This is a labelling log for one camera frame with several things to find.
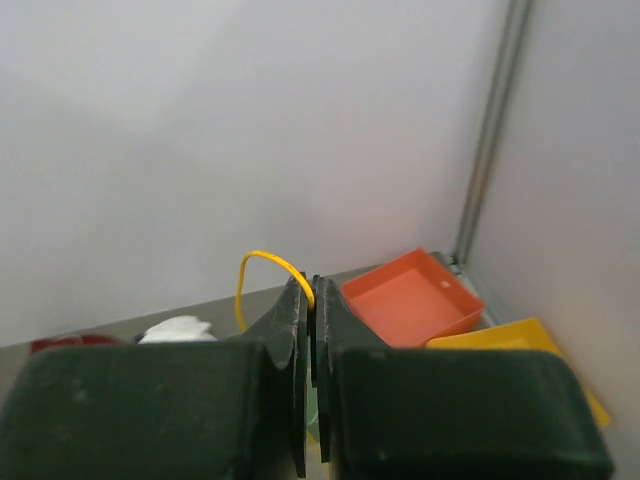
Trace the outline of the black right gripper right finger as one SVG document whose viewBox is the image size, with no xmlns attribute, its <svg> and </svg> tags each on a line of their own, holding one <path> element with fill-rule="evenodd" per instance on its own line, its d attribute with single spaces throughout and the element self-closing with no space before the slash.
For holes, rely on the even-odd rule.
<svg viewBox="0 0 640 480">
<path fill-rule="evenodd" d="M 610 479 L 569 365 L 541 350 L 393 348 L 313 280 L 319 448 L 335 479 Z"/>
</svg>

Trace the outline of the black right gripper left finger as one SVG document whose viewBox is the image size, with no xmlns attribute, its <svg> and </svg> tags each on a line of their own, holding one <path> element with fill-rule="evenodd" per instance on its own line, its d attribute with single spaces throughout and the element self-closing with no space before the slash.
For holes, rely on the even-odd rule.
<svg viewBox="0 0 640 480">
<path fill-rule="evenodd" d="M 1 411 L 2 477 L 303 477 L 307 307 L 292 280 L 225 340 L 35 354 Z"/>
</svg>

